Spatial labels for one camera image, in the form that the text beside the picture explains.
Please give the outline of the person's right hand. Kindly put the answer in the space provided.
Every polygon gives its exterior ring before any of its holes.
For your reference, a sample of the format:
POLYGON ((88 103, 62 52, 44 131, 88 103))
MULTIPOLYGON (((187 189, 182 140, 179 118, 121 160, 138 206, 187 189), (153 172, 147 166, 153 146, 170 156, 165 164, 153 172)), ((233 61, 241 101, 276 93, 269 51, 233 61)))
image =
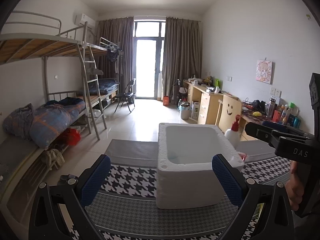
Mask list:
POLYGON ((298 210, 299 204, 302 202, 302 197, 304 194, 304 186, 296 173, 297 167, 298 163, 296 161, 291 161, 290 178, 285 185, 291 210, 293 211, 298 210))

